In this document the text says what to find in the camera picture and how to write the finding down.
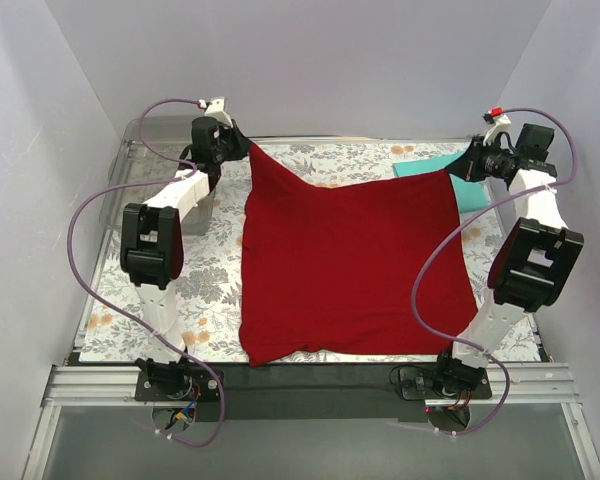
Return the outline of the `red t shirt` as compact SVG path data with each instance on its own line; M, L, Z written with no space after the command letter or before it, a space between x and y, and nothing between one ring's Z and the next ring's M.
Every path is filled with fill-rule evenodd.
M249 152L239 339L251 366L293 353L436 354L477 311L449 176L325 188Z

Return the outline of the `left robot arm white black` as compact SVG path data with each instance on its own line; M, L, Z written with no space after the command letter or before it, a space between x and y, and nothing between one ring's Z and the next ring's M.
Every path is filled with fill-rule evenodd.
M121 269L139 295L142 320L156 336L148 357L136 365L148 386L169 399L193 397L194 381L205 377L202 369L168 347L186 348L175 292L184 266L182 220L213 192L221 165L243 159L250 146L234 120L194 119L191 143L178 158L173 180L150 199L129 203L123 210Z

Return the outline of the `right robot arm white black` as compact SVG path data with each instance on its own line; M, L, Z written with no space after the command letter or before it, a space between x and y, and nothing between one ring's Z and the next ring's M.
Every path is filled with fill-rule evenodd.
M503 180L518 215L489 271L482 306L438 355L432 385L446 397L469 395L485 383L488 354L522 318L556 302L584 246L583 235L562 219L550 186L557 177L547 161L553 129L524 124L517 141L502 143L507 135L492 127L475 136L445 168L467 182Z

